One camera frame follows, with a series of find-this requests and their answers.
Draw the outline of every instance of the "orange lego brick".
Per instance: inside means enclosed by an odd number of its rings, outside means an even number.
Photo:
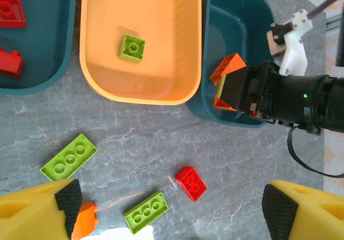
[[[230,105],[225,103],[223,100],[220,100],[219,98],[215,97],[214,101],[214,107],[219,110],[229,110],[229,111],[236,111],[235,109],[231,108]]]
[[[71,235],[72,240],[80,240],[95,231],[95,226],[98,224],[96,212],[98,212],[98,207],[93,202],[82,204]]]
[[[231,72],[237,71],[246,66],[245,62],[242,60],[238,53],[225,57],[221,64],[215,69],[213,74],[210,76],[210,81],[217,85],[224,75]]]
[[[219,86],[217,87],[217,92],[216,92],[216,95],[215,95],[214,107],[218,108],[219,110],[236,111],[230,105],[228,105],[223,100],[221,100],[221,94],[222,94],[222,90],[224,88],[225,80],[226,80],[226,75],[224,75],[219,80]]]

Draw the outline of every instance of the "red 2x4 brick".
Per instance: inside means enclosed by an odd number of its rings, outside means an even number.
[[[206,190],[206,185],[196,170],[190,166],[183,168],[176,176],[176,180],[187,196],[193,201],[197,201]]]

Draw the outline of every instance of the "gray marble surface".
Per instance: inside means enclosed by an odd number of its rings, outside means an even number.
[[[306,0],[267,0],[282,22],[314,6]],[[304,40],[309,74],[325,71],[325,15]],[[48,182],[39,169],[79,133],[99,152],[72,178],[84,200],[98,204],[94,235],[126,227],[123,212],[155,191],[170,210],[152,224],[155,239],[270,239],[261,199],[272,179],[323,187],[323,178],[295,163],[287,129],[244,129],[196,118],[186,107],[116,103],[92,91],[78,61],[78,35],[65,75],[45,91],[0,96],[0,195]],[[298,132],[295,147],[323,169],[324,139]],[[185,165],[208,190],[192,202],[174,176]]]

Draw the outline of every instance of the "teal bin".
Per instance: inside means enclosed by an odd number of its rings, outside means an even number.
[[[0,46],[24,59],[21,79],[0,75],[0,94],[29,94],[54,84],[66,71],[76,0],[21,0],[26,28],[0,28]]]
[[[214,108],[217,88],[209,77],[223,58],[234,53],[239,53],[248,66],[273,60],[266,37],[273,22],[274,15],[265,0],[203,0],[202,80],[187,102],[196,116],[238,127],[264,125],[239,112]]]

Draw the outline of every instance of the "green lego brick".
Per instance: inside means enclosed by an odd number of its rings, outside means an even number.
[[[165,198],[157,192],[124,214],[131,233],[136,234],[168,211]]]
[[[97,148],[81,134],[45,164],[40,171],[51,181],[67,179],[97,151]]]
[[[119,48],[121,59],[140,63],[144,59],[146,41],[130,34],[125,34]]]

